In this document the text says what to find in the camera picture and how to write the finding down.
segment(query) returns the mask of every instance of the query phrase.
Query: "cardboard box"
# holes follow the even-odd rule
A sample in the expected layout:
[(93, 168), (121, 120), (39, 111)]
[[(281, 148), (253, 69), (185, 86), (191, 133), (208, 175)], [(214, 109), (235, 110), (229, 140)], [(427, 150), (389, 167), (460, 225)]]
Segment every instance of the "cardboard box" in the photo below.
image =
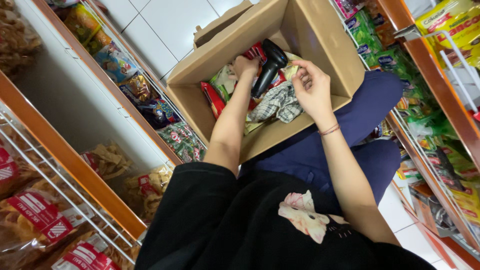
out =
[(451, 236), (459, 233), (455, 227), (447, 229), (446, 223), (444, 223), (445, 228), (442, 228), (435, 222), (434, 215), (437, 215), (440, 209), (443, 207), (441, 206), (440, 202), (438, 202), (437, 198), (425, 181), (418, 181), (408, 184), (408, 189), (410, 190), (410, 195), (412, 196), (413, 208), (419, 221), (423, 225), (440, 237)]
[[(351, 101), (364, 67), (328, 0), (249, 1), (227, 11), (195, 34), (195, 51), (180, 61), (167, 80), (168, 96), (207, 145), (215, 117), (200, 81), (210, 80), (253, 44), (265, 38), (283, 50), (311, 60), (331, 77), (335, 110)], [(291, 123), (266, 123), (244, 137), (240, 162), (264, 152), (313, 124), (302, 114)]]

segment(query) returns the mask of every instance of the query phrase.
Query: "bracelet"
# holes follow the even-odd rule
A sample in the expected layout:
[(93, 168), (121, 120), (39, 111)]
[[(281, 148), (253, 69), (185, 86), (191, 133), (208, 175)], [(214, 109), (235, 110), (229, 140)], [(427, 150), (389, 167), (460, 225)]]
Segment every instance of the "bracelet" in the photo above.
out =
[(339, 124), (335, 124), (333, 127), (327, 129), (327, 130), (324, 131), (324, 132), (320, 132), (320, 130), (319, 130), (319, 131), (318, 131), (318, 134), (320, 134), (320, 136), (325, 136), (325, 135), (328, 135), (328, 134), (330, 134), (330, 133), (333, 133), (333, 132), (335, 132), (335, 131), (337, 131), (337, 130), (339, 130), (339, 129), (340, 129), (340, 125), (339, 125)]

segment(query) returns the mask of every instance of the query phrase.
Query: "barcode scanner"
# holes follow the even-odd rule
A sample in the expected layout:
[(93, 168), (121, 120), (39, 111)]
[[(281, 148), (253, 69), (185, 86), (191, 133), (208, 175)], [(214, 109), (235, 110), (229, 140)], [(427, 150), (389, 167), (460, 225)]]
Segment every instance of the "barcode scanner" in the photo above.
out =
[(268, 89), (278, 70), (284, 68), (288, 64), (288, 59), (282, 49), (269, 39), (265, 39), (262, 44), (267, 61), (262, 66), (262, 72), (257, 82), (252, 88), (252, 97), (259, 98)]

